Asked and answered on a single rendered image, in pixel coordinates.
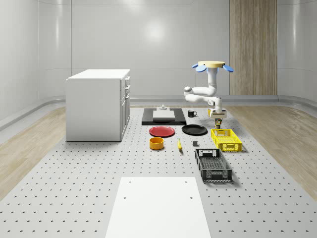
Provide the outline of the black plate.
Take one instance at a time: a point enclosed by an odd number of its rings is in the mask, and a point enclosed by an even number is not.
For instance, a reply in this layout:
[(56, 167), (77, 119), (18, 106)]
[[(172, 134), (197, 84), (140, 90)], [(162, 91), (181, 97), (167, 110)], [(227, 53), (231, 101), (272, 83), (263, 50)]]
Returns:
[(193, 135), (193, 136), (200, 136), (205, 135), (208, 133), (208, 130), (202, 126), (197, 124), (188, 124), (182, 127), (182, 131), (185, 134)]

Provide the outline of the yellow basket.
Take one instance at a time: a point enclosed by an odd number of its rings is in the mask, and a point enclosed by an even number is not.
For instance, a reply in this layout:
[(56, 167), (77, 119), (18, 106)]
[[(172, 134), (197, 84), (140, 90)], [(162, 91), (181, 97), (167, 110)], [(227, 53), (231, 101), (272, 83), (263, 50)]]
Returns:
[(211, 137), (222, 151), (242, 151), (242, 142), (232, 129), (212, 129)]

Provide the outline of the dark grey basket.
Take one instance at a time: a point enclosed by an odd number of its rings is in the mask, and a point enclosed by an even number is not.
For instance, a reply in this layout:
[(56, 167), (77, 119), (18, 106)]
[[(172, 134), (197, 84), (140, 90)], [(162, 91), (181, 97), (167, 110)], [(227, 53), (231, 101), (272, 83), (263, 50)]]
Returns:
[(203, 181), (232, 180), (232, 168), (220, 149), (196, 149), (195, 157)]

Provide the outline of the red plate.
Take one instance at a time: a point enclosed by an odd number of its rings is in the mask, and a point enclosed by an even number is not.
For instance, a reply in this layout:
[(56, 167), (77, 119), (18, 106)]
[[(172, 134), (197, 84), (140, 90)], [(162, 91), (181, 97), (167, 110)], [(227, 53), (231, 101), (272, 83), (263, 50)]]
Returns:
[(149, 133), (155, 137), (170, 137), (175, 134), (175, 130), (169, 126), (155, 126), (149, 129)]

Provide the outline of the yellow bowl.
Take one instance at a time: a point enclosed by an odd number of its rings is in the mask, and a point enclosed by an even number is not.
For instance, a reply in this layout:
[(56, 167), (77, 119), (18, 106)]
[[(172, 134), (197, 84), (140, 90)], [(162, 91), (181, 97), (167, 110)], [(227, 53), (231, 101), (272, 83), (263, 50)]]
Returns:
[(164, 147), (164, 139), (161, 137), (152, 137), (150, 139), (150, 148), (153, 150), (160, 150)]

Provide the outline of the black stove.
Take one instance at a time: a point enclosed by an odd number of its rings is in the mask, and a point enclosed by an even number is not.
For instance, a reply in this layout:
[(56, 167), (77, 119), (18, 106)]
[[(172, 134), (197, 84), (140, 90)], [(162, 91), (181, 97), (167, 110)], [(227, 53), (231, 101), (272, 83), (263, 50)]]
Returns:
[(157, 108), (144, 108), (144, 113), (142, 117), (142, 125), (186, 125), (186, 119), (184, 117), (181, 108), (170, 108), (174, 112), (175, 120), (154, 120), (153, 111)]

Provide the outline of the white board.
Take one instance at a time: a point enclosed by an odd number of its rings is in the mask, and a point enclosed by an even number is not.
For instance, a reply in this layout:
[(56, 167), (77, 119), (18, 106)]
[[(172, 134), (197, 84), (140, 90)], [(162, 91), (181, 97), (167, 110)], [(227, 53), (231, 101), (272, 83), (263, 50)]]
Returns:
[(194, 177), (122, 177), (106, 238), (211, 238)]

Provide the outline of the white cabinet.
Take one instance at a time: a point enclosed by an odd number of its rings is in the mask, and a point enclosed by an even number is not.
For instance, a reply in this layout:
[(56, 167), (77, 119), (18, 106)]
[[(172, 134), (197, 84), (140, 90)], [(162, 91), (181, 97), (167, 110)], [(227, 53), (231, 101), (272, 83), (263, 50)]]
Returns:
[(88, 69), (66, 80), (66, 140), (121, 141), (130, 118), (130, 70)]

